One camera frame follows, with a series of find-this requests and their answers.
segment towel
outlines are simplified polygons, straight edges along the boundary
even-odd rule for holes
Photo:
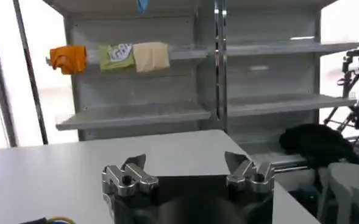
[[[127,68],[135,64],[131,44],[105,45],[99,47],[99,66],[102,72]]]
[[[62,74],[84,72],[87,53],[84,46],[63,46],[50,50],[52,68],[61,68]]]
[[[139,73],[169,68],[168,45],[151,42],[133,45],[136,70]]]

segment beige cloth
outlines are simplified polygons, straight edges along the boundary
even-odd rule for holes
[[[137,72],[169,68],[168,45],[165,43],[151,42],[133,45],[133,56],[135,57]]]

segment green cloth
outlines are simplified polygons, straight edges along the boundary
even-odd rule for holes
[[[105,45],[99,47],[99,66],[102,72],[133,66],[133,46],[131,44]]]

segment white shelf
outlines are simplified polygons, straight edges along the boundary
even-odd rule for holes
[[[280,7],[280,6],[318,6],[323,8],[337,0],[257,0],[257,1],[233,1],[227,4],[228,9],[237,7]]]
[[[161,124],[209,119],[210,113],[196,102],[149,104],[94,108],[75,114],[61,124],[58,130],[84,130],[105,127]]]
[[[44,0],[60,13],[137,13],[136,0]],[[153,0],[149,1],[148,12],[166,10],[191,11],[196,6],[194,0]]]
[[[192,60],[192,59],[204,59],[208,56],[208,50],[206,49],[170,49],[169,50],[169,59],[170,60]],[[46,59],[46,63],[49,66],[52,66],[51,60]],[[87,64],[88,65],[98,65],[99,64],[99,54],[98,50],[87,50]]]
[[[307,161],[298,154],[287,155],[278,142],[255,142],[239,145],[255,164],[269,162],[275,166],[287,166],[289,164],[303,164]]]
[[[228,101],[228,116],[240,117],[290,111],[305,111],[328,107],[352,106],[355,99],[342,99],[317,94],[289,94],[237,98]]]
[[[228,56],[256,56],[298,53],[333,54],[359,47],[357,42],[349,43],[291,43],[291,44],[259,44],[231,45],[227,47]]]

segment orange cloth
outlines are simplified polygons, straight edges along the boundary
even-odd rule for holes
[[[63,46],[51,49],[52,68],[61,68],[63,74],[84,72],[87,65],[87,53],[84,46]]]

